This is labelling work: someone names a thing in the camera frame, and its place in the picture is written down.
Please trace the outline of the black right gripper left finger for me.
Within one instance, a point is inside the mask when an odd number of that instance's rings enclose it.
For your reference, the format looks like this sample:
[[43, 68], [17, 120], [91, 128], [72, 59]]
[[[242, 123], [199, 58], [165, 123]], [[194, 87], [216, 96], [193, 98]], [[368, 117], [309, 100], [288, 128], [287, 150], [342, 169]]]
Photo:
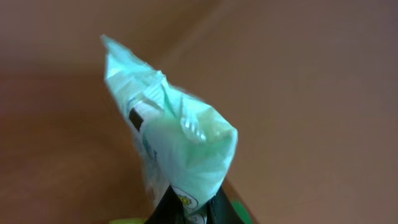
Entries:
[[145, 224], [186, 224], [183, 205], [171, 186]]

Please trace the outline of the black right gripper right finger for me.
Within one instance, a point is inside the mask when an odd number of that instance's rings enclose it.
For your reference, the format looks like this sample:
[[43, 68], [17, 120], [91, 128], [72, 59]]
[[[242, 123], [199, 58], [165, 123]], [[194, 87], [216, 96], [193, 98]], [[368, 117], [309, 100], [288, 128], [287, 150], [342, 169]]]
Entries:
[[222, 188], [206, 203], [206, 211], [207, 224], [244, 224]]

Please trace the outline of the pale teal snack packet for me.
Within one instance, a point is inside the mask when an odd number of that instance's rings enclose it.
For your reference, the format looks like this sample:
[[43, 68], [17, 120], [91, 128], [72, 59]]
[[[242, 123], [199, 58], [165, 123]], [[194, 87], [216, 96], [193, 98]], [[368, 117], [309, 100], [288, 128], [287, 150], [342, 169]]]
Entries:
[[186, 223], [207, 223], [206, 203], [222, 188], [238, 130], [119, 42], [106, 35], [101, 40], [104, 82], [131, 129], [154, 210], [171, 186]]

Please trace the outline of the green lid jar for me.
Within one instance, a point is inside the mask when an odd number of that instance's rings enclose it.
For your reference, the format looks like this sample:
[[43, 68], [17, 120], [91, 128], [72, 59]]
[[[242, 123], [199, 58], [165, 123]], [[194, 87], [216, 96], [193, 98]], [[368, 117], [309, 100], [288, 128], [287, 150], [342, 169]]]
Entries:
[[246, 209], [246, 207], [241, 201], [233, 200], [231, 204], [235, 212], [238, 214], [239, 218], [243, 221], [244, 224], [253, 224], [249, 211]]

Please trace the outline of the green clear snack bag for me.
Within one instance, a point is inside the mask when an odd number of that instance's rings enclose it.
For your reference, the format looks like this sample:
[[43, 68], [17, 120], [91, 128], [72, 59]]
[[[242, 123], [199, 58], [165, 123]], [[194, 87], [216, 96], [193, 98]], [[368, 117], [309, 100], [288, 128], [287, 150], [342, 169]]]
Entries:
[[109, 224], [145, 224], [147, 220], [144, 218], [125, 218], [111, 220]]

